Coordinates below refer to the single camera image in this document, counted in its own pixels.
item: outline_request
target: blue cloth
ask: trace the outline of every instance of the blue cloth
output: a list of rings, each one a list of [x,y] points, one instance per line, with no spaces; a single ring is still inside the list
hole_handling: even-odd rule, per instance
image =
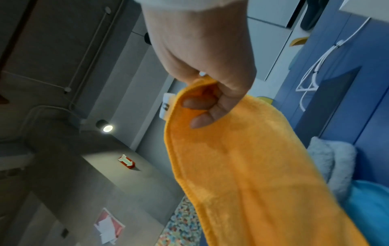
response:
[[[370,246],[389,245],[389,188],[354,180],[343,208]]]

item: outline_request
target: sleeve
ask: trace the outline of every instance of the sleeve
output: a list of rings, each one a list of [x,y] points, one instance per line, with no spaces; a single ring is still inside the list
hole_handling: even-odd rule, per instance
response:
[[[243,0],[135,0],[140,4],[166,10],[203,11]]]

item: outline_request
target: orange fabric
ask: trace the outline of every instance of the orange fabric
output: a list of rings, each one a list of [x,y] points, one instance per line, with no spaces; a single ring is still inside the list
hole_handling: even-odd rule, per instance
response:
[[[165,126],[176,180],[193,203],[209,246],[365,246],[284,116],[246,96],[214,124],[181,107],[209,77],[181,91]]]

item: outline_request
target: spotlight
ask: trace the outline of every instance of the spotlight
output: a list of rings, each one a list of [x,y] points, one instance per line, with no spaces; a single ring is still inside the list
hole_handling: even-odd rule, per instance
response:
[[[102,130],[105,133],[109,133],[110,131],[113,130],[113,126],[108,123],[106,120],[99,120],[96,123],[96,127]]]

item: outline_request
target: yellow object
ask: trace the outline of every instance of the yellow object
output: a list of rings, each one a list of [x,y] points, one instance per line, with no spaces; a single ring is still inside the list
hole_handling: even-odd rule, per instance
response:
[[[181,91],[165,126],[176,180],[193,203],[209,246],[366,246],[304,146],[274,107],[246,96],[212,125],[181,107],[214,86]]]
[[[262,101],[265,101],[265,102],[269,103],[270,105],[273,103],[273,99],[268,98],[268,97],[259,96],[257,98],[261,99]]]
[[[307,42],[308,38],[309,37],[294,39],[289,46],[292,47],[296,45],[304,45]]]

